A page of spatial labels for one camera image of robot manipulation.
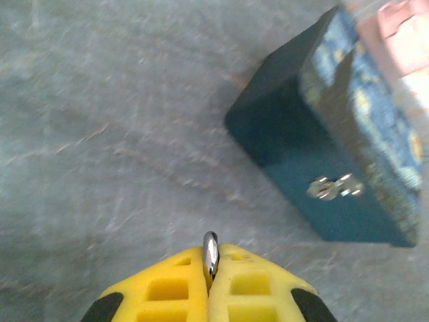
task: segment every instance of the black rubber pad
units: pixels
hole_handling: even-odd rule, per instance
[[[306,322],[338,322],[317,295],[295,288],[291,291]]]
[[[80,322],[111,322],[122,300],[123,295],[119,292],[96,300]]]

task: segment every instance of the metal latch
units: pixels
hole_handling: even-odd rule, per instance
[[[363,194],[364,185],[352,174],[346,174],[337,181],[329,181],[327,177],[321,176],[314,180],[307,190],[307,195],[312,198],[318,198],[330,201],[341,196],[360,196]]]

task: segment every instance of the gray floor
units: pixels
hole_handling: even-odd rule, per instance
[[[339,321],[428,321],[425,214],[415,249],[323,242],[223,128],[261,60],[333,3],[1,0],[0,321],[78,321],[210,229]]]

